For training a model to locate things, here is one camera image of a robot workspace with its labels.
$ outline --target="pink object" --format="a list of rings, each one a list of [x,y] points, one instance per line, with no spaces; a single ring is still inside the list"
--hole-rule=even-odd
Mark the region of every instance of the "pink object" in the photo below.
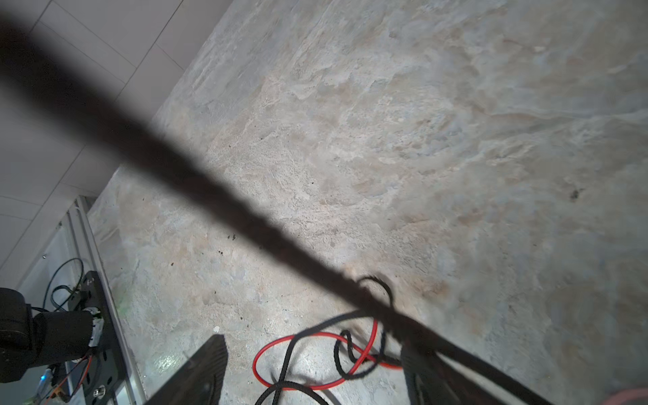
[[[648,388],[626,389],[608,398],[602,405],[621,405],[629,400],[648,398]]]

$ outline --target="blurry black rope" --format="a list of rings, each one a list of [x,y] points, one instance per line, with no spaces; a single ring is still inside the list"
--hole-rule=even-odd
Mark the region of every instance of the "blurry black rope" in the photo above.
[[[50,300],[52,301],[52,304],[56,308],[54,311],[55,312],[57,312],[57,311],[65,311],[65,309],[62,307],[62,305],[65,305],[65,303],[68,302],[70,300],[70,298],[72,298],[72,295],[74,294],[74,291],[78,290],[81,287],[81,282],[83,281],[83,276],[86,273],[85,269],[84,269],[84,266],[83,266],[83,260],[81,258],[79,258],[79,257],[73,257],[72,259],[69,259],[69,260],[65,261],[63,264],[61,264],[56,269],[54,274],[52,274],[52,277],[49,279],[49,283],[47,283],[47,288],[45,289],[45,295],[43,296],[43,305],[42,305],[43,308],[45,308],[45,302],[47,302],[47,293],[49,292],[49,288],[52,286],[52,282],[54,281],[54,278],[56,277],[56,274],[58,274],[58,272],[63,268],[63,266],[65,266],[66,264],[68,264],[68,263],[70,263],[71,261],[74,261],[74,260],[78,260],[79,263],[81,263],[81,276],[79,277],[79,280],[77,281],[76,286],[74,287],[74,290],[70,290],[70,288],[68,286],[62,286],[61,285],[61,286],[57,286],[52,291],[52,295],[50,296]],[[67,296],[65,301],[58,304],[56,301],[54,301],[54,291],[61,290],[63,288],[67,289],[67,291],[70,293],[70,295]]]
[[[153,134],[144,124],[118,110],[112,100],[80,82],[76,75],[56,63],[56,58],[38,48],[13,22],[0,16],[0,69],[8,85],[31,102],[72,128],[71,133],[87,141],[111,146],[135,167],[202,206],[215,219],[236,229],[261,246],[276,260],[303,277],[334,292],[350,304],[380,320],[404,345],[411,346],[430,364],[436,353],[451,358],[488,378],[516,397],[533,404],[549,402],[482,359],[455,346],[414,319],[381,303],[340,272],[324,266],[277,228],[251,211],[227,187],[199,170],[192,161]],[[440,365],[451,369],[449,365]],[[447,372],[447,384],[473,397],[491,396],[465,378]]]
[[[382,281],[382,280],[380,280],[380,279],[378,279],[376,277],[373,277],[373,276],[366,276],[366,277],[362,277],[361,279],[359,279],[358,283],[360,283],[360,282],[362,282],[364,280],[373,281],[373,282],[379,284],[382,288],[384,288],[385,291],[387,292],[388,297],[389,297],[389,305],[391,307],[393,307],[393,294],[391,293],[391,289],[389,288],[389,286],[384,281]],[[334,318],[330,318],[330,319],[320,323],[319,325],[315,325],[313,327],[310,327],[308,329],[302,330],[301,332],[297,333],[290,340],[290,343],[288,344],[288,348],[286,350],[286,356],[284,357],[284,362],[283,362],[283,365],[281,367],[281,374],[279,375],[278,381],[276,383],[272,384],[259,397],[259,399],[257,399],[256,405],[260,405],[265,400],[265,398],[268,395],[270,395],[270,393],[272,393],[272,392],[275,392],[275,396],[274,396],[274,399],[272,400],[272,404],[277,405],[279,403],[279,398],[281,396],[282,388],[284,388],[284,387],[286,387],[286,388],[294,388],[294,389],[296,389],[298,391],[301,391],[301,392],[307,394],[309,397],[315,399],[318,403],[326,404],[326,401],[324,401],[324,399],[322,397],[320,397],[315,391],[313,391],[309,387],[307,387],[307,386],[305,386],[303,384],[299,384],[297,382],[286,381],[286,374],[288,373],[288,366],[290,365],[290,357],[292,356],[292,352],[293,352],[293,350],[295,348],[295,345],[297,344],[297,342],[300,339],[306,338],[307,336],[311,336],[311,335],[321,331],[322,329],[326,329],[327,327],[335,325],[336,323],[339,323],[339,322],[342,322],[342,321],[347,321],[347,320],[350,320],[350,319],[364,318],[364,317],[367,317],[367,316],[369,316],[369,315],[367,315],[363,310],[355,310],[355,311],[352,311],[352,312],[348,312],[346,314],[338,315],[338,316],[336,316]],[[353,347],[353,344],[351,343],[351,333],[348,330],[343,330],[342,332],[343,333],[346,332],[346,334],[348,334],[347,347],[349,348],[349,352],[351,352],[351,350],[352,350],[351,347]],[[382,334],[381,334],[381,337],[380,337],[380,348],[378,350],[378,354],[374,355],[376,361],[373,363],[373,365],[371,365],[371,367],[369,367],[368,369],[366,369],[366,370],[364,370],[362,372],[359,372],[357,374],[353,374],[353,375],[346,373],[342,369],[342,366],[340,364],[340,343],[341,342],[339,340],[336,340],[335,346],[333,347],[333,357],[335,359],[336,369],[338,370],[338,373],[340,374],[340,376],[342,378],[344,378],[345,380],[353,380],[353,379],[356,379],[356,378],[362,378],[364,376],[367,376],[376,367],[378,367],[378,365],[380,365],[381,361],[385,357],[386,336],[387,335],[386,335],[385,329],[383,328]]]

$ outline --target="tiled floor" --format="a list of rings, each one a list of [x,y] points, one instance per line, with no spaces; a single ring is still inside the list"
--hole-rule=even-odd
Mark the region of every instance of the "tiled floor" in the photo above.
[[[62,63],[149,121],[231,0],[0,0]],[[0,89],[0,286],[13,287],[77,194],[96,196],[119,160]]]

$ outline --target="marbled surface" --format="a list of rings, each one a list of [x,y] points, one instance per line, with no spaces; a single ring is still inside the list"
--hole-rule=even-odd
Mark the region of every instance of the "marbled surface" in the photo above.
[[[154,123],[400,310],[598,403],[648,382],[646,21],[644,1],[235,0]],[[91,223],[149,395],[218,330],[222,403],[252,403],[257,350],[349,309],[128,167]],[[298,347],[292,375],[333,379],[331,352]],[[331,394],[406,402],[386,370]]]

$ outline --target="red loop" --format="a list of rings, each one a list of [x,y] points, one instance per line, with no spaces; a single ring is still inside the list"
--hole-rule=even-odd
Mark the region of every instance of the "red loop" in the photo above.
[[[369,354],[369,351],[371,350],[371,347],[373,346],[373,342],[376,340],[377,332],[378,332],[378,321],[374,319],[373,328],[371,329],[371,337],[369,338],[369,343],[367,343],[367,347],[365,347],[364,349],[361,349],[357,344],[355,344],[355,343],[353,344],[353,349],[360,352],[360,357],[355,362],[355,364],[353,365],[351,370],[349,370],[349,374],[355,373],[358,370],[358,368],[360,367],[360,365],[362,364],[362,362],[365,360],[365,358],[369,359],[372,362],[376,362],[376,358],[374,356],[371,356]],[[309,335],[307,337],[311,337],[311,336],[325,336],[327,338],[337,339],[337,340],[341,341],[342,343],[346,343],[347,345],[349,344],[349,342],[343,336],[340,336],[340,335],[337,335],[337,334],[334,334],[334,333],[330,333],[330,332],[317,332],[317,333],[313,333],[312,335]],[[277,340],[271,341],[270,343],[265,345],[261,350],[259,350],[259,352],[257,353],[256,356],[254,356],[254,361],[252,361],[252,373],[254,373],[254,376],[257,378],[257,380],[259,380],[259,382],[261,384],[265,385],[266,387],[270,387],[272,385],[269,382],[265,381],[259,375],[259,373],[257,372],[257,362],[259,361],[259,358],[261,357],[261,355],[263,353],[265,353],[270,347],[276,346],[276,345],[278,345],[280,343],[283,343],[285,341],[292,340],[292,338],[294,338],[294,337],[295,337],[295,335],[290,335],[290,336],[285,336],[283,338],[279,338]],[[402,369],[402,367],[399,367],[397,365],[387,364],[387,363],[380,363],[380,365],[382,367],[385,367],[385,368],[388,368],[388,369],[394,369],[394,370]],[[340,384],[342,384],[345,381],[346,380],[344,378],[340,378],[340,379],[335,380],[333,382],[329,382],[328,384],[323,384],[323,385],[320,385],[320,386],[308,386],[308,387],[310,389],[312,389],[313,391],[320,391],[322,389],[329,389],[329,388],[337,387],[337,386],[339,386]],[[283,388],[283,390],[284,391],[293,391],[294,388]]]

